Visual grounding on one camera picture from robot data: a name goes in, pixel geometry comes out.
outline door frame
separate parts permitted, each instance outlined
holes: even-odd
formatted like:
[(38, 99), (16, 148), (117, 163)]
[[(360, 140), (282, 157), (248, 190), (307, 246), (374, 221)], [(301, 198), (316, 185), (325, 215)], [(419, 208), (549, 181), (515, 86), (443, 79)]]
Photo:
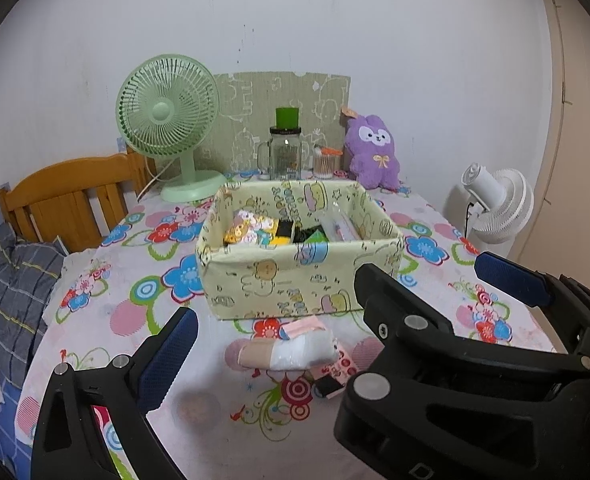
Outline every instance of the door frame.
[(535, 196), (533, 213), (526, 227), (516, 236), (508, 258), (519, 263), (524, 247), (533, 231), (537, 218), (541, 212), (542, 205), (546, 199), (546, 193), (550, 184), (550, 179), (555, 166), (557, 149), (562, 131), (564, 120), (564, 44), (562, 43), (561, 26), (559, 16), (557, 15), (557, 6), (555, 0), (544, 0), (546, 7), (546, 17), (548, 19), (548, 28), (550, 30), (550, 46), (552, 57), (552, 102), (550, 107), (550, 122), (548, 123), (548, 135), (544, 147), (544, 156), (541, 161), (537, 181), (533, 188)]

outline purple plush toy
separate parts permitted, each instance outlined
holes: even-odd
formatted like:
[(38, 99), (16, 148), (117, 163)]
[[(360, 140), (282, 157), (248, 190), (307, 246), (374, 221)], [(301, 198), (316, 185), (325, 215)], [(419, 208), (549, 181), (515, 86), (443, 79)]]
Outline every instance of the purple plush toy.
[(348, 119), (344, 144), (352, 155), (350, 172), (355, 174), (363, 187), (399, 187), (399, 162), (395, 158), (395, 141), (379, 117), (357, 115)]

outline cotton swab container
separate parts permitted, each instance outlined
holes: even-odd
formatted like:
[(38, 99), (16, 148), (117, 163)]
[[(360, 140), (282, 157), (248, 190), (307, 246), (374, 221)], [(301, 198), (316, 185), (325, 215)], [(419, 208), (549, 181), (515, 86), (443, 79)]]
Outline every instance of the cotton swab container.
[(313, 150), (313, 176), (315, 178), (332, 178), (335, 170), (339, 169), (341, 150), (334, 150), (315, 146)]

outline white wall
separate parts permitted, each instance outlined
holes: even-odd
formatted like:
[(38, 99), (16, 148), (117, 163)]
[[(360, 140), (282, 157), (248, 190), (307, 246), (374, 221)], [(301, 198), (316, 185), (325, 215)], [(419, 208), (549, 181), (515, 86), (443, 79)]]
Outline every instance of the white wall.
[(435, 207), (473, 160), (534, 183), (550, 114), (542, 0), (21, 0), (0, 27), (0, 184), (116, 150), (114, 102), (141, 61), (180, 52), (215, 73), (352, 77), (402, 177)]

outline green desk fan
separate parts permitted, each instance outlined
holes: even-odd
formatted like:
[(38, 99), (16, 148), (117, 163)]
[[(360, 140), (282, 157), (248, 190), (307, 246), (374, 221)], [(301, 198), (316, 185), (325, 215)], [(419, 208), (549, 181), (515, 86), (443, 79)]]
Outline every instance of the green desk fan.
[(201, 200), (226, 183), (217, 171), (195, 171), (193, 159), (218, 113), (215, 79), (190, 57), (153, 57), (121, 86), (117, 122), (126, 142), (145, 156), (180, 159), (182, 174), (162, 188), (166, 202)]

